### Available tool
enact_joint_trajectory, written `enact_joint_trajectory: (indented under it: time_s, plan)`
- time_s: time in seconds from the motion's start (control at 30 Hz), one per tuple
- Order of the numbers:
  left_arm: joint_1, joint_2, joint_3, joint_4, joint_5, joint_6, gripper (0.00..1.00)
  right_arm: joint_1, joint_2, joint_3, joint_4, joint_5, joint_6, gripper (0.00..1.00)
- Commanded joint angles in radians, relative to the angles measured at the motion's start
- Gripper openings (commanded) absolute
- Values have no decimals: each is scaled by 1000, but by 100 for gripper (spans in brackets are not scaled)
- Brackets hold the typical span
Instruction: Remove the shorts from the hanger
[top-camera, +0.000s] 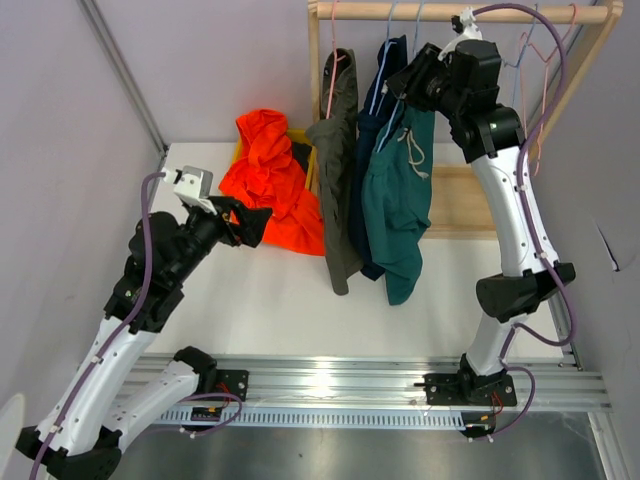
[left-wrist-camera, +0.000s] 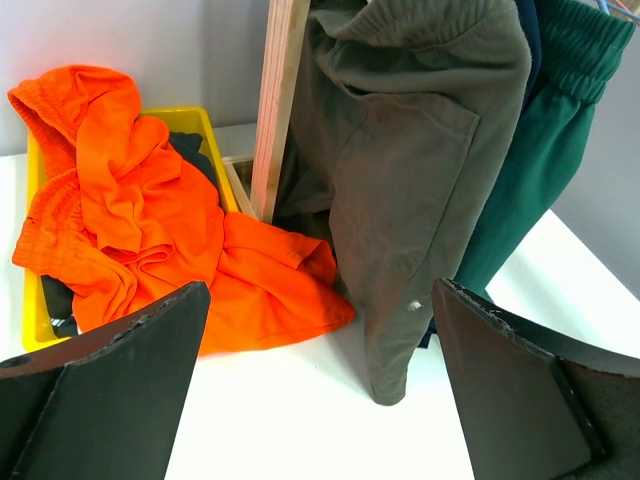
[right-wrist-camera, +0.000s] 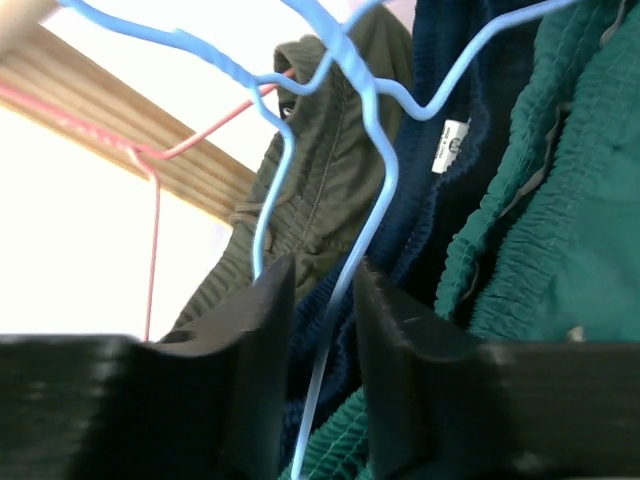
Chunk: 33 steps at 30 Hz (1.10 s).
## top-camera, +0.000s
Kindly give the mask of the blue hanger with teal shorts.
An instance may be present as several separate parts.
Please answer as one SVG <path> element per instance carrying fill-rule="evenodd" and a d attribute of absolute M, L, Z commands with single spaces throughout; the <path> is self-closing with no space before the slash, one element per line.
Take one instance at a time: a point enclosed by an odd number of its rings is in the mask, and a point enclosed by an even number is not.
<path fill-rule="evenodd" d="M 418 53 L 419 29 L 420 29 L 420 23 L 421 23 L 421 15 L 422 15 L 422 11 L 424 9 L 425 3 L 426 3 L 425 0 L 420 1 L 418 12 L 416 15 L 414 35 L 412 40 L 412 50 L 411 50 L 411 57 L 410 57 L 411 60 L 414 60 Z M 397 100 L 394 105 L 391 118 L 386 124 L 386 130 L 384 131 L 384 136 L 382 137 L 382 139 L 380 140 L 380 142 L 376 147 L 376 150 L 375 150 L 376 153 L 379 153 L 384 148 L 388 139 L 391 137 L 392 130 L 397 125 L 396 117 L 398 116 L 397 112 L 399 110 L 399 105 L 400 105 L 400 101 Z"/>

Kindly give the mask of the orange shorts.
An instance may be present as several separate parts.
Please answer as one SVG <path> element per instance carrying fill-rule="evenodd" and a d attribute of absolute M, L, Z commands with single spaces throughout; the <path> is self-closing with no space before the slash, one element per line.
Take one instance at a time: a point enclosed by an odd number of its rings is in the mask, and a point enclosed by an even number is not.
<path fill-rule="evenodd" d="M 307 173 L 294 158 L 288 120 L 258 109 L 236 119 L 242 148 L 219 191 L 249 208 L 270 208 L 263 241 L 299 254 L 322 256 L 324 225 L 319 201 L 306 188 Z"/>

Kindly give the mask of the teal green shorts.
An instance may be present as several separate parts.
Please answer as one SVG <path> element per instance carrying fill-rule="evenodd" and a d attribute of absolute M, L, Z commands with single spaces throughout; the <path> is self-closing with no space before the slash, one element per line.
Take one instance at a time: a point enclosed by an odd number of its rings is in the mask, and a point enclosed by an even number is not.
<path fill-rule="evenodd" d="M 435 114 L 400 102 L 397 125 L 376 147 L 364 177 L 362 204 L 373 262 L 384 269 L 388 303 L 406 302 L 421 275 L 419 241 L 430 228 Z"/>

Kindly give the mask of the blue hanger with orange shorts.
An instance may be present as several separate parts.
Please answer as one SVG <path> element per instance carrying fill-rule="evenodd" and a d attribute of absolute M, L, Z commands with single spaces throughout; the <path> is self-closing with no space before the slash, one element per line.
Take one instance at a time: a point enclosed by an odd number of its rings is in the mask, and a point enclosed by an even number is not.
<path fill-rule="evenodd" d="M 518 37 L 516 56 L 513 61 L 505 60 L 503 66 L 513 71 L 513 84 L 511 87 L 510 106 L 516 107 L 521 115 L 524 128 L 527 128 L 528 114 L 526 106 L 526 87 L 524 80 L 523 62 L 527 50 L 530 48 L 530 40 L 537 26 L 537 19 L 529 22 L 528 28 Z"/>

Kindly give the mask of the pink hanger with black shorts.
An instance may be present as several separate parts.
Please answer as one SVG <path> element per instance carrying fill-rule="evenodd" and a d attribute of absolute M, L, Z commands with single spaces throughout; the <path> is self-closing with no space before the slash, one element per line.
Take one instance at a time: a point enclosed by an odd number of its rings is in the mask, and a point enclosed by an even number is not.
<path fill-rule="evenodd" d="M 579 7 L 574 2 L 570 3 L 570 6 L 572 8 L 572 16 L 571 16 L 569 26 L 567 27 L 567 30 L 562 36 L 562 43 L 566 42 L 567 38 L 572 33 L 576 25 L 576 17 L 577 17 Z M 543 115 L 547 110 L 547 96 L 548 96 L 549 86 L 550 86 L 551 63 L 557 54 L 558 47 L 555 47 L 549 54 L 545 55 L 536 46 L 536 44 L 530 40 L 529 34 L 523 33 L 521 35 L 521 41 L 522 41 L 522 53 L 526 53 L 528 50 L 532 50 L 535 53 L 535 55 L 538 57 L 542 65 L 544 66 L 544 76 L 543 76 L 543 84 L 542 84 L 542 90 L 541 90 L 541 103 L 540 103 L 540 114 Z M 544 133 L 544 129 L 545 129 L 545 123 L 542 122 L 540 125 L 539 132 L 536 136 L 535 147 L 537 148 L 537 151 L 535 154 L 533 153 L 529 154 L 529 163 L 533 164 L 533 167 L 534 167 L 533 174 L 532 174 L 533 177 L 536 177 L 540 171 L 541 154 L 542 154 L 542 134 Z"/>

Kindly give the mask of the navy blue shorts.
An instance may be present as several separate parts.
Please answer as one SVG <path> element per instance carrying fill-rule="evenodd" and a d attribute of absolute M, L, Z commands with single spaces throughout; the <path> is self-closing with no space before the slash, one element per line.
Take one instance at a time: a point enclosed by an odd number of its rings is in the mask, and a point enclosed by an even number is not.
<path fill-rule="evenodd" d="M 349 239 L 363 260 L 360 273 L 372 281 L 378 280 L 384 269 L 376 265 L 371 256 L 362 204 L 363 182 L 378 134 L 391 118 L 396 103 L 394 96 L 388 97 L 383 92 L 385 81 L 408 64 L 406 36 L 385 40 L 378 52 L 377 62 L 378 69 L 357 116 L 356 164 L 348 217 Z"/>

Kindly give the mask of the black shorts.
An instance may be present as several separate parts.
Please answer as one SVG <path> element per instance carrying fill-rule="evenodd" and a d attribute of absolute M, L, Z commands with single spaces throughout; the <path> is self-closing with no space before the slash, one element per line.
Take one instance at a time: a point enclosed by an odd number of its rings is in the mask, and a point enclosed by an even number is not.
<path fill-rule="evenodd" d="M 306 143 L 293 142 L 291 144 L 291 154 L 304 174 L 308 175 L 310 169 L 312 146 Z"/>

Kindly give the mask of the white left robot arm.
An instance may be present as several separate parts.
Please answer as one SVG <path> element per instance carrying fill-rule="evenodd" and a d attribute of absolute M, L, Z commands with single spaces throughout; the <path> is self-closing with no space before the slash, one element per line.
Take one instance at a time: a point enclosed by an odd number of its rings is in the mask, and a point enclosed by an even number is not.
<path fill-rule="evenodd" d="M 121 404 L 124 381 L 182 301 L 186 279 L 218 244 L 257 247 L 272 215 L 232 197 L 186 204 L 178 223 L 142 208 L 124 274 L 113 288 L 91 350 L 50 414 L 21 430 L 15 448 L 56 479 L 107 479 L 131 443 L 179 401 L 217 391 L 217 362 L 179 350 L 165 370 Z"/>

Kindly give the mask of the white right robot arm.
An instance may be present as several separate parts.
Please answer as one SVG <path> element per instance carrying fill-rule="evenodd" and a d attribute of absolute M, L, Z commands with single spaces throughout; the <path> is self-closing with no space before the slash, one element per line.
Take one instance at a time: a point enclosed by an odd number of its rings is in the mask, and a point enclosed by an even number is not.
<path fill-rule="evenodd" d="M 438 112 L 449 122 L 483 188 L 501 253 L 500 273 L 476 284 L 483 314 L 454 374 L 430 373 L 421 388 L 431 406 L 489 406 L 500 395 L 517 403 L 504 360 L 530 314 L 576 277 L 546 236 L 532 190 L 525 134 L 517 112 L 497 100 L 502 65 L 497 46 L 467 39 L 446 51 L 425 44 L 387 81 L 406 105 Z"/>

